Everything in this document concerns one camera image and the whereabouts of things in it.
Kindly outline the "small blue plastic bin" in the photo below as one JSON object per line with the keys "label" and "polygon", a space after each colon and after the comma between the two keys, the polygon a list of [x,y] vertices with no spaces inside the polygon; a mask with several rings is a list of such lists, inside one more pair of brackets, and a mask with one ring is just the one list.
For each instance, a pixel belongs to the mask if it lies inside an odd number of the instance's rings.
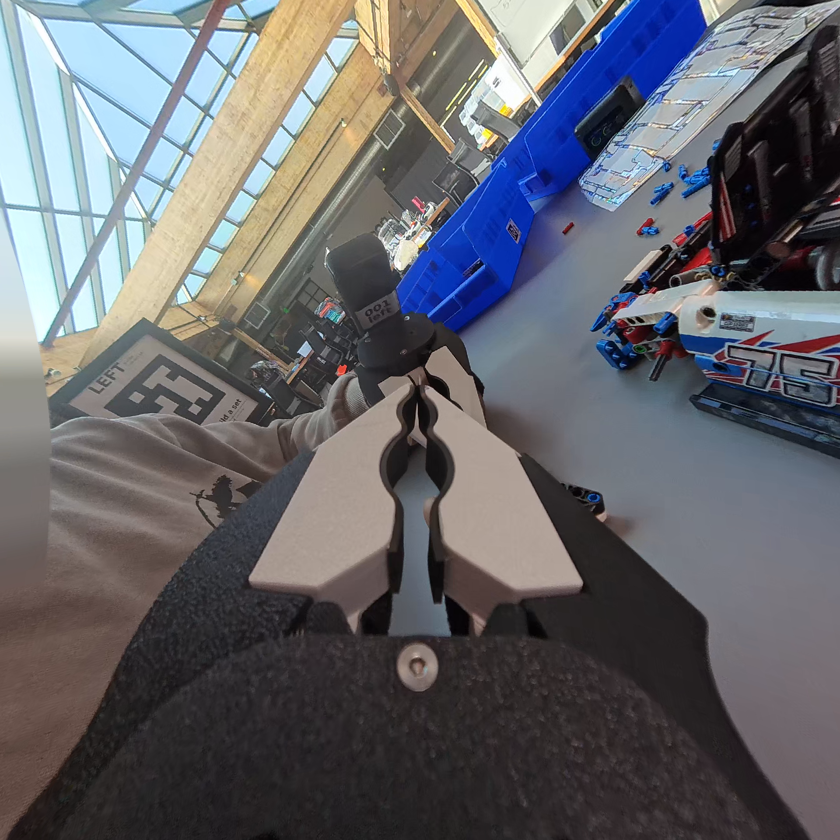
{"label": "small blue plastic bin", "polygon": [[431,237],[397,288],[404,312],[454,331],[508,294],[534,211],[511,171],[500,166]]}

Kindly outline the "person's beige printed sweatshirt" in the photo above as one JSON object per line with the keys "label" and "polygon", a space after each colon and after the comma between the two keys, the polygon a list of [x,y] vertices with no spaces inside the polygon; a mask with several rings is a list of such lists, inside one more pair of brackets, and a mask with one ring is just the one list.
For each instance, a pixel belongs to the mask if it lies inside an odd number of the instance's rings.
{"label": "person's beige printed sweatshirt", "polygon": [[163,586],[266,482],[50,483],[45,579],[2,595],[2,836],[79,739]]}

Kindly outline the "black white lego subassembly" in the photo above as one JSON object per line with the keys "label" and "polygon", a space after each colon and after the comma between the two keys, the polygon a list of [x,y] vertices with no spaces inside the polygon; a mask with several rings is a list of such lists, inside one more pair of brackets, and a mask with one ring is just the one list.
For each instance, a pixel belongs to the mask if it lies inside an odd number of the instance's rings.
{"label": "black white lego subassembly", "polygon": [[574,499],[580,502],[600,522],[607,520],[606,504],[603,494],[596,490],[562,482],[561,486],[569,491]]}

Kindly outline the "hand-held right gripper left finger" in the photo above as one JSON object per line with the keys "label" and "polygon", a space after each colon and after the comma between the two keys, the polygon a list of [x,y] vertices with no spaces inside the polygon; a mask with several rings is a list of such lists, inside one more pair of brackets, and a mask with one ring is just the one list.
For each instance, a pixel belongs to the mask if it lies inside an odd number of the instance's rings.
{"label": "hand-held right gripper left finger", "polygon": [[396,390],[313,454],[249,576],[251,587],[337,605],[358,623],[400,591],[405,475],[415,384]]}

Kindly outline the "grey mesh office chair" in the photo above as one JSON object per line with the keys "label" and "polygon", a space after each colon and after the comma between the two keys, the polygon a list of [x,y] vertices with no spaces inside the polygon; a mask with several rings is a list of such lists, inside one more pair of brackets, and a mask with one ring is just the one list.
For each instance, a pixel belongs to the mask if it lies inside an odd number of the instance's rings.
{"label": "grey mesh office chair", "polygon": [[448,154],[448,160],[470,173],[477,184],[488,177],[492,165],[491,157],[462,139],[455,142],[454,149]]}

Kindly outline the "framed marker sign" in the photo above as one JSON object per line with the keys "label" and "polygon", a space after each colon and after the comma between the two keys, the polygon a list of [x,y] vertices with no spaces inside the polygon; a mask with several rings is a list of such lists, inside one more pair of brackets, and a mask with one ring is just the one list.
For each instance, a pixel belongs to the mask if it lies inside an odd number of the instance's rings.
{"label": "framed marker sign", "polygon": [[269,395],[142,319],[48,398],[52,421],[174,416],[263,424]]}

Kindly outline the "black charger box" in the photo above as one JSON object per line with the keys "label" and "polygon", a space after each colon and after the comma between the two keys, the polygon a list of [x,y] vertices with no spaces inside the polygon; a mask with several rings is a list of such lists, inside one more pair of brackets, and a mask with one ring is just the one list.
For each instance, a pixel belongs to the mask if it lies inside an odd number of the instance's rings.
{"label": "black charger box", "polygon": [[634,79],[625,75],[574,127],[574,136],[590,161],[596,161],[613,137],[645,104]]}

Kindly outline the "person's left forearm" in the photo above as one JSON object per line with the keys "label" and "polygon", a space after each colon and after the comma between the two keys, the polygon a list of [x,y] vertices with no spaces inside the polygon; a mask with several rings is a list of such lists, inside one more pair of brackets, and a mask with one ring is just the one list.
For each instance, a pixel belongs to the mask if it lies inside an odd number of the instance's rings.
{"label": "person's left forearm", "polygon": [[340,376],[325,407],[267,427],[247,422],[201,426],[175,415],[82,418],[51,435],[50,478],[172,482],[198,490],[225,476],[262,484],[312,452],[368,409],[356,373]]}

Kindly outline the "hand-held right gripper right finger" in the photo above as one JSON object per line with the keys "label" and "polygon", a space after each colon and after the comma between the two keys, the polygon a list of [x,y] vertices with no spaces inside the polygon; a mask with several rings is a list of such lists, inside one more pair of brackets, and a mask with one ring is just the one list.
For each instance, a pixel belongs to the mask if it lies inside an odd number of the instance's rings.
{"label": "hand-held right gripper right finger", "polygon": [[581,574],[518,453],[429,386],[420,426],[437,489],[427,556],[435,602],[448,598],[486,623],[502,604],[580,594]]}

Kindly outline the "large blue plastic bin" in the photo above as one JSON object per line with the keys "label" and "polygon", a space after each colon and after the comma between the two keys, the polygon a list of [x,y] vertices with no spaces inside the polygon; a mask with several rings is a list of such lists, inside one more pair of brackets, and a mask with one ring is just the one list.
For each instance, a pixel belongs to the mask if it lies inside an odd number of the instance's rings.
{"label": "large blue plastic bin", "polygon": [[562,191],[592,163],[574,127],[629,75],[645,100],[707,28],[698,1],[634,1],[602,31],[493,162],[507,167],[529,200]]}

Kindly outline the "stack of white storage bins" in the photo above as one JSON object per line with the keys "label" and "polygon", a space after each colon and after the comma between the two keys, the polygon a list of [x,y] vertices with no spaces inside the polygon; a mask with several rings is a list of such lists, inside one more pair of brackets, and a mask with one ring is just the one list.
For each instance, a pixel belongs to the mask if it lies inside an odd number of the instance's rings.
{"label": "stack of white storage bins", "polygon": [[510,141],[520,127],[513,118],[523,99],[520,89],[510,79],[496,72],[487,72],[471,88],[458,111],[458,120],[479,147],[494,142],[493,138]]}

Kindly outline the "lego race car model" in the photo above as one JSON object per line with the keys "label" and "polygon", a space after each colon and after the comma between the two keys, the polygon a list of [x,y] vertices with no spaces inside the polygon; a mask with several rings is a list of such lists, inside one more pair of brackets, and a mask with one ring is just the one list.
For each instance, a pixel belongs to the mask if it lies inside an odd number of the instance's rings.
{"label": "lego race car model", "polygon": [[690,357],[698,410],[839,456],[838,26],[712,147],[710,211],[594,320],[614,370]]}

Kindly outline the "sticker sheet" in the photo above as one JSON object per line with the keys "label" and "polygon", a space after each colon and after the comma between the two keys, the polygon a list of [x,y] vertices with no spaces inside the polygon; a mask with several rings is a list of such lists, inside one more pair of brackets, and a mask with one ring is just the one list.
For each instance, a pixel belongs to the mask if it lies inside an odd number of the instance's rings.
{"label": "sticker sheet", "polygon": [[581,175],[583,195],[606,211],[617,210],[761,72],[838,7],[837,1],[762,5],[719,19]]}

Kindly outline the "cluster of blue lego pins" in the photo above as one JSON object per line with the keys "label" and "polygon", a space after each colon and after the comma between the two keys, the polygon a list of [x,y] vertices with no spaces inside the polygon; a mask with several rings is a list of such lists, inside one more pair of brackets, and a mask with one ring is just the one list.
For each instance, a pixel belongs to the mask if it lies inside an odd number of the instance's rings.
{"label": "cluster of blue lego pins", "polygon": [[711,183],[711,171],[708,165],[699,169],[690,170],[685,164],[679,164],[676,171],[679,183],[675,181],[664,182],[654,188],[649,200],[649,205],[655,207],[662,203],[677,187],[680,189],[682,198],[688,198]]}

